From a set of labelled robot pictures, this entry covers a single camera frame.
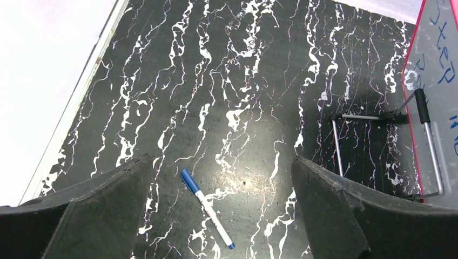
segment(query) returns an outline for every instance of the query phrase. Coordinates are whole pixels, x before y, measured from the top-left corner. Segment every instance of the blue marker cap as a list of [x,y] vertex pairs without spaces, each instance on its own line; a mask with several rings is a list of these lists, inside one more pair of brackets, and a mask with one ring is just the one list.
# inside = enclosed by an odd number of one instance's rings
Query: blue marker cap
[[196,181],[194,181],[194,178],[186,168],[183,169],[183,171],[181,171],[180,177],[185,182],[188,190],[192,191],[192,193],[200,191],[200,188],[197,185]]

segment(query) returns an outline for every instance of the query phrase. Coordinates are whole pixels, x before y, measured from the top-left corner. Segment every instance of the pen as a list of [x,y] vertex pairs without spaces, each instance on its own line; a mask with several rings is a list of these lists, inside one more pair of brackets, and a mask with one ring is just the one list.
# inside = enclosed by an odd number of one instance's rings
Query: pen
[[204,194],[202,193],[196,181],[194,180],[194,178],[192,177],[192,175],[189,173],[189,171],[186,168],[183,169],[183,171],[181,171],[180,177],[185,182],[186,187],[190,191],[192,191],[192,193],[199,199],[200,203],[204,207],[205,212],[210,217],[210,220],[215,225],[216,230],[219,232],[219,234],[223,238],[226,245],[230,249],[234,249],[235,244],[231,241],[231,238],[229,237],[227,232],[224,230],[223,225],[221,225],[221,222],[219,222],[218,218],[216,217],[216,212],[213,210],[212,206],[210,206],[208,201],[205,199]]

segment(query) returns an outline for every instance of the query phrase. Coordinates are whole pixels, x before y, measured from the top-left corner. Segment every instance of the white wall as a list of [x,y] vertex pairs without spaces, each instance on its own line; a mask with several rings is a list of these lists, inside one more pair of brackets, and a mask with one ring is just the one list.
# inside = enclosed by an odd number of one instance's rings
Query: white wall
[[115,1],[2,1],[0,206],[19,204]]
[[422,0],[335,0],[363,10],[398,19],[404,22],[416,23]]

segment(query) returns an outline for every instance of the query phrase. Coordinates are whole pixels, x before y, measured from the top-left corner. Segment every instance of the marker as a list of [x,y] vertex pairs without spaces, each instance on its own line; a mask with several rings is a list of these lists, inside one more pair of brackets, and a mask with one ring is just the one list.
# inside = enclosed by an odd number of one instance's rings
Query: marker
[[186,187],[190,191],[192,191],[192,193],[199,199],[200,203],[204,207],[205,212],[210,217],[210,220],[215,225],[216,230],[219,232],[219,234],[223,238],[226,245],[230,249],[234,249],[235,244],[231,241],[231,238],[229,238],[229,235],[224,230],[223,225],[221,225],[221,222],[219,222],[218,218],[216,217],[216,212],[213,210],[212,206],[210,206],[208,201],[205,199],[204,194],[202,193],[196,181],[194,180],[194,178],[192,177],[192,175],[189,173],[189,171],[186,168],[183,169],[183,171],[181,171],[180,177],[185,182]]

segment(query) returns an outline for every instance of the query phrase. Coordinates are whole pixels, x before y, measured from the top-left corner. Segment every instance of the white floor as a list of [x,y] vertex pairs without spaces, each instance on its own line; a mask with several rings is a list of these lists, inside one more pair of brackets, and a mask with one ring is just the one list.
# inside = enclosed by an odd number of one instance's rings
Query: white floor
[[[115,16],[126,4],[126,0],[119,1],[124,3],[116,4]],[[33,198],[41,177],[57,162],[59,147],[85,91],[84,79],[92,72],[93,66],[89,66],[82,74],[84,65],[115,2],[2,2],[0,206],[16,206],[22,198],[23,202]],[[421,4],[421,0],[337,2],[410,23],[415,23]],[[102,35],[104,40],[110,36]],[[103,44],[99,44],[89,63],[103,52]],[[77,85],[80,76],[84,82]]]

